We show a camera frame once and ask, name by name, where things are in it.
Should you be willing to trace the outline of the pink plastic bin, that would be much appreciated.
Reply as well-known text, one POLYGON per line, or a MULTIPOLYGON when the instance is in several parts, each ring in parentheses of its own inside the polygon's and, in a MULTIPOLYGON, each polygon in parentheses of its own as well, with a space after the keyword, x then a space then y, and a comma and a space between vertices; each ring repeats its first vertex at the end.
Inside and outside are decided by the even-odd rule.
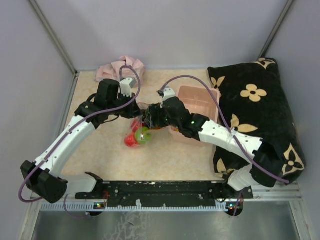
MULTIPOLYGON (((218 107, 205 87, 181 85, 176 91, 176 96, 183 102, 190 113, 200 114, 214 120, 216 123, 218 122, 218 107)), ((170 127, 168 130, 176 142, 199 147, 207 145, 207 143, 183 136, 174 127, 170 127)))

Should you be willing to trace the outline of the green apple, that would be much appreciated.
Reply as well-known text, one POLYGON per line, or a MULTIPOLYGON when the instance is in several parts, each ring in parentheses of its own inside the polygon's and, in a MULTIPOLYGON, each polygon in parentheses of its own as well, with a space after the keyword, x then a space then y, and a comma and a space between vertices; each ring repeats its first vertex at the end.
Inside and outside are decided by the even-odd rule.
POLYGON ((148 127, 142 126, 136 130, 134 137, 139 145, 146 145, 152 139, 152 133, 148 127))

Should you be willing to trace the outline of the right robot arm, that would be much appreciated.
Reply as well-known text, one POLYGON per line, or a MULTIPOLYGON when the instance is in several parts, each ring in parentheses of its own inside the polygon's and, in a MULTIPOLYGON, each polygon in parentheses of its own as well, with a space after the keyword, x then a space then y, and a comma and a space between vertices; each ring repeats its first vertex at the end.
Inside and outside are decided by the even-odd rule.
POLYGON ((144 114, 151 128, 174 127, 189 139, 223 148, 247 161, 234 170, 223 185, 223 192, 235 198, 247 187, 262 185, 272 188, 276 182, 288 185, 281 177, 285 158, 275 139, 262 139, 223 127, 208 117, 191 113, 177 97, 151 104, 144 114))

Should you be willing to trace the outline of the large red apple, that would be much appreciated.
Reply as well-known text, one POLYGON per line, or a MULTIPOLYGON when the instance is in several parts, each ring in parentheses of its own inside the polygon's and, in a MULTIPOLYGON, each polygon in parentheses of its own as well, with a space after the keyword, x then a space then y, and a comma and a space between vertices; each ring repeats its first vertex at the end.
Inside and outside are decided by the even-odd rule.
POLYGON ((130 128, 132 132, 135 133, 139 128, 143 126, 144 126, 143 120, 137 117, 132 121, 130 128))

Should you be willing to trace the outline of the clear zip top bag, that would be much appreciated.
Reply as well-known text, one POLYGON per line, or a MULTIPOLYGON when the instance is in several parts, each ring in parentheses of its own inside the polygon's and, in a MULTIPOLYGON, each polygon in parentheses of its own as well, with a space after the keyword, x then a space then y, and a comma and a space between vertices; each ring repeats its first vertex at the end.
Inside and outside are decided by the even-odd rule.
POLYGON ((129 130, 126 133, 123 142, 129 148, 145 146, 152 140, 153 132, 164 128, 165 127, 152 126, 144 120, 142 115, 139 115, 130 122, 129 130))

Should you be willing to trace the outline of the small red apple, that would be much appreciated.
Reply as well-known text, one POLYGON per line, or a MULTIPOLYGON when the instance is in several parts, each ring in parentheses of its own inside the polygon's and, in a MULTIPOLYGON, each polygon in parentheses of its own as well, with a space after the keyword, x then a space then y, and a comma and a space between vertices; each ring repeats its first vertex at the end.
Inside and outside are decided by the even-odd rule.
POLYGON ((138 142, 135 138, 135 133, 132 132, 130 134, 128 134, 125 138, 124 138, 124 144, 129 147, 129 148, 134 148, 138 145, 138 142))

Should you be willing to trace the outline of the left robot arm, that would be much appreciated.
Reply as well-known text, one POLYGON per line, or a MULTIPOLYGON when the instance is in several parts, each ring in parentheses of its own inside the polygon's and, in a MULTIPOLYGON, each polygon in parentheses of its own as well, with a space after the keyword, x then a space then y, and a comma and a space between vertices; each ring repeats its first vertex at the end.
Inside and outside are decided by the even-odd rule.
POLYGON ((104 186, 98 183, 99 177, 93 173, 62 177, 67 161, 82 142, 97 128, 105 124, 110 115, 132 119, 140 115, 134 86, 141 86, 139 78, 127 77, 121 81, 104 79, 97 92, 83 102, 75 111, 65 130, 51 146, 34 161, 22 163, 20 170, 24 181, 18 197, 22 202, 24 187, 54 204, 66 195, 87 193, 97 199, 103 195, 104 186))

